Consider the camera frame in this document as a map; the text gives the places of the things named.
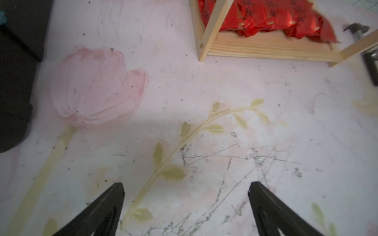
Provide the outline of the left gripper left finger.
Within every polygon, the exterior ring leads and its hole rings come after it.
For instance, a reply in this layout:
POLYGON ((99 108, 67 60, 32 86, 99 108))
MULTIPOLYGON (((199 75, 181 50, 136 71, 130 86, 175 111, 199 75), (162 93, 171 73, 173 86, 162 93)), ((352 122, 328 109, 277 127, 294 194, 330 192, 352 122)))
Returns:
POLYGON ((114 236, 124 203, 122 183, 112 184, 55 236, 114 236))

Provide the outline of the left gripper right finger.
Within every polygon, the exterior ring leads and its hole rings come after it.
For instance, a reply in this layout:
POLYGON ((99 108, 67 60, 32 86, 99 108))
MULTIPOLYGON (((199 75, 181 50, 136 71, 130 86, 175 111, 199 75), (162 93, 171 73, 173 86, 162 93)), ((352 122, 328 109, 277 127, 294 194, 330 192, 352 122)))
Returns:
POLYGON ((321 236, 261 182, 252 182, 248 197, 260 236, 321 236))

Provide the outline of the red tea bag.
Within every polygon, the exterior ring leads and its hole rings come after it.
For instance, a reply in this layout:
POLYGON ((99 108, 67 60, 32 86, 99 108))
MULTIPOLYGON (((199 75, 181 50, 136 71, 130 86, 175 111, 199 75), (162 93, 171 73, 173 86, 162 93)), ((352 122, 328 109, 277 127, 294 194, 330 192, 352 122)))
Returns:
POLYGON ((294 24, 283 30, 288 37, 304 37, 318 43, 339 43, 327 18, 314 11, 312 5, 297 5, 294 8, 294 24))
POLYGON ((294 27, 299 15, 311 11, 313 4, 308 1, 265 1, 267 28, 263 31, 286 30, 294 27))
POLYGON ((237 5, 242 15, 242 26, 237 31, 240 36, 251 37, 260 31, 280 29, 277 1, 237 1, 237 5))
POLYGON ((207 26, 212 11, 215 7, 216 0, 198 0, 197 3, 199 6, 202 21, 204 25, 207 26))
POLYGON ((243 30, 246 26, 247 6, 246 1, 234 1, 220 28, 220 31, 243 30))

